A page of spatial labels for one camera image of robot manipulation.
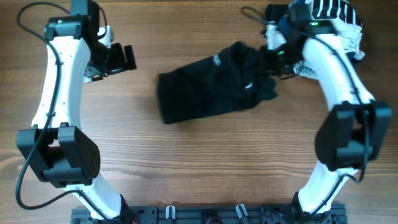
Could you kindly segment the black t-shirt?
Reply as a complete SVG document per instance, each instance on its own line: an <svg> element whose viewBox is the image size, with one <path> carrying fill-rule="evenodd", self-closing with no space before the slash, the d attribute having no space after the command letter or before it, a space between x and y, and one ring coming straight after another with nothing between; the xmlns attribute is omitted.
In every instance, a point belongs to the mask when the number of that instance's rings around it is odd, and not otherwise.
<svg viewBox="0 0 398 224"><path fill-rule="evenodd" d="M254 108L277 97L261 72L259 52L237 41L211 57L159 74L157 95L165 124Z"/></svg>

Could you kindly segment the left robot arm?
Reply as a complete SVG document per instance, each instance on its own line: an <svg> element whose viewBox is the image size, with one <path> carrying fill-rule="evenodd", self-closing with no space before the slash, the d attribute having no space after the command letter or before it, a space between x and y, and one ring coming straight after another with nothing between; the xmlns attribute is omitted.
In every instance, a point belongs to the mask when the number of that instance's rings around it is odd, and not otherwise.
<svg viewBox="0 0 398 224"><path fill-rule="evenodd" d="M76 196L93 223L138 223L138 216L100 173L100 151L81 130L84 83L134 70L132 47L113 42L102 7L72 1L63 17L52 17L40 39L47 47L47 71L37 112L16 144L41 182Z"/></svg>

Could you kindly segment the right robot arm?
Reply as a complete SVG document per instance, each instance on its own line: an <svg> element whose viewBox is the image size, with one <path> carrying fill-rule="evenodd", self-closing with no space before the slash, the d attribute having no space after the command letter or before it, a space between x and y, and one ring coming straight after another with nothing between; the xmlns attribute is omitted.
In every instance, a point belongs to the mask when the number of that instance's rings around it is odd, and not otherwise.
<svg viewBox="0 0 398 224"><path fill-rule="evenodd" d="M392 111L353 67L364 57L363 24L349 2L270 4L263 23L268 69L317 80L328 105L315 136L317 164L289 211L293 222L322 221L344 183L362 181L367 163L378 157Z"/></svg>

